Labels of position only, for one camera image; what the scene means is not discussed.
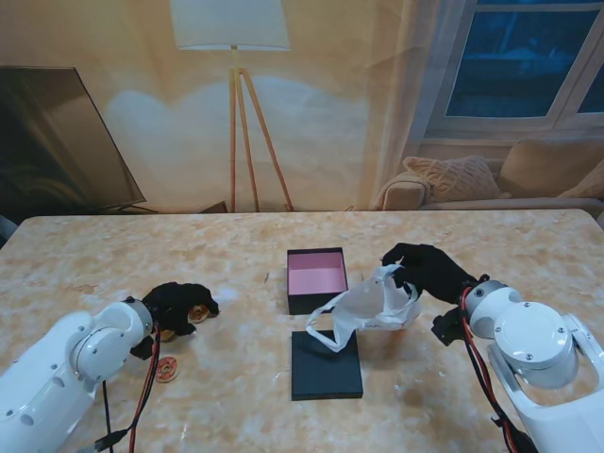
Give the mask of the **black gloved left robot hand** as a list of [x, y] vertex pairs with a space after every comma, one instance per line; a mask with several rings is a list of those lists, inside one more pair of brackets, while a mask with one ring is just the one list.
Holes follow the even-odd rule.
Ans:
[[197, 283], [169, 282], [154, 288], [142, 303], [161, 330], [170, 330], [176, 336], [188, 336], [196, 331], [189, 322], [189, 313], [195, 307], [204, 307], [211, 316], [220, 314], [218, 303], [208, 288]]

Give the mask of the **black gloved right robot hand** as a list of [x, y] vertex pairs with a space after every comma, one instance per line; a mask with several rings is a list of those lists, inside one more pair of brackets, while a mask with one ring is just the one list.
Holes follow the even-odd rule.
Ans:
[[433, 245], [398, 243], [382, 257], [381, 263], [399, 265], [393, 273], [397, 287], [412, 284], [418, 293], [426, 291], [449, 304], [457, 304], [466, 288], [478, 285], [475, 277]]

